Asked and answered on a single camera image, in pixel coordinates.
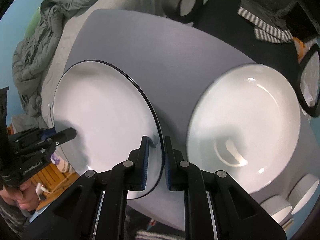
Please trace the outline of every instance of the finger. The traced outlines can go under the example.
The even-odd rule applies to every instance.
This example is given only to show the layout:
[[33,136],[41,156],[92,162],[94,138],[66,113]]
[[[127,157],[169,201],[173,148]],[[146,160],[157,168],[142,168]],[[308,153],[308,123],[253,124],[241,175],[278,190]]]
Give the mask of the finger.
[[28,210],[28,211],[32,211],[35,210],[39,205],[39,199],[35,198],[32,201],[28,202],[28,203],[24,203],[24,204],[20,204],[20,208],[23,210]]
[[3,190],[0,191],[0,195],[3,198],[9,198],[13,200],[22,200],[23,194],[18,188],[13,187],[4,187]]
[[21,191],[26,190],[27,188],[29,188],[29,187],[31,186],[31,184],[32,184],[31,179],[25,181],[24,183],[22,183],[22,184],[20,185],[20,190],[21,190]]
[[28,203],[32,199],[38,198],[38,196],[36,194],[36,186],[34,184],[32,184],[26,190],[22,191],[22,193],[23,193],[23,198],[21,200],[18,200],[19,204]]

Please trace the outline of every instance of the gray table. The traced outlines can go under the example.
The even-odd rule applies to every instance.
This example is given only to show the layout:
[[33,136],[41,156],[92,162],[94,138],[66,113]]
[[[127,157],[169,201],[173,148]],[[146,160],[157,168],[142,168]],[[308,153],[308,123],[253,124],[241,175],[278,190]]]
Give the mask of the gray table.
[[[111,9],[94,11],[69,54],[65,71],[83,60],[102,60],[129,75],[152,103],[164,136],[186,153],[192,111],[203,92],[225,71],[253,63],[243,53],[200,30],[148,14]],[[300,137],[287,167],[252,194],[259,203],[273,195],[287,198],[306,173],[320,177],[319,148],[301,113]],[[182,192],[169,192],[165,178],[144,198],[128,201],[136,210],[184,229]]]

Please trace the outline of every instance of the white bowl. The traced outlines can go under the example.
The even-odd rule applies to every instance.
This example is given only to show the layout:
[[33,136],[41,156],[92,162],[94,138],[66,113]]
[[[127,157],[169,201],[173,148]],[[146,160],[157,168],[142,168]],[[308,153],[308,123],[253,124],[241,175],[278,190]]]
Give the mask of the white bowl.
[[293,206],[292,214],[297,213],[313,196],[319,185],[319,178],[307,174],[299,180],[289,195],[289,202]]
[[279,195],[268,198],[260,205],[278,224],[290,214],[292,209],[291,204]]
[[58,84],[53,117],[57,132],[77,131],[61,149],[79,175],[111,170],[139,149],[146,135],[152,141],[146,189],[129,191],[128,199],[145,196],[159,182],[164,149],[156,114],[136,84],[112,65],[85,61],[71,67]]
[[219,77],[200,98],[187,154],[202,170],[225,170],[252,193],[285,168],[299,132],[300,108],[289,82],[270,67],[245,65]]

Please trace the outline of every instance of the screw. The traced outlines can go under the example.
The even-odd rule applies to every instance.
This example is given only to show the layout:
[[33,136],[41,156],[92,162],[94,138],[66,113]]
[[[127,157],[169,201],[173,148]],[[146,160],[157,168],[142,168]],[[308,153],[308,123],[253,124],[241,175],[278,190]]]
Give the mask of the screw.
[[227,173],[225,171],[218,171],[217,172],[217,175],[220,177],[220,178],[225,178],[227,176]]
[[130,166],[132,166],[132,165],[133,165],[133,162],[132,162],[132,161],[129,161],[129,160],[123,162],[123,166],[124,166],[124,167],[130,167]]
[[179,164],[181,167],[188,167],[190,165],[190,163],[187,161],[181,161]]
[[87,178],[92,177],[94,174],[95,174],[94,171],[86,171],[86,172],[85,172],[85,176],[86,176]]

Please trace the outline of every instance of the black frame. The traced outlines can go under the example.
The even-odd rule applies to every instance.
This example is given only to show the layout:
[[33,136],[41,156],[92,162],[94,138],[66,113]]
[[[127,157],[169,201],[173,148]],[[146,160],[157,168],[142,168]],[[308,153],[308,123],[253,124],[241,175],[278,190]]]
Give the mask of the black frame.
[[301,91],[301,87],[300,87],[300,82],[301,82],[301,77],[303,74],[304,69],[306,68],[309,60],[311,59],[311,57],[318,52],[318,57],[320,60],[320,48],[318,46],[318,44],[314,44],[310,50],[306,53],[306,55],[304,56],[304,58],[302,59],[302,61],[299,64],[300,70],[298,73],[298,79],[297,79],[297,83],[296,83],[296,87],[295,87],[295,91],[296,91],[296,95],[298,97],[299,103],[302,107],[302,109],[309,115],[311,115],[312,117],[318,117],[320,115],[320,92],[318,91],[318,96],[317,96],[317,100],[314,106],[308,106],[303,93]]

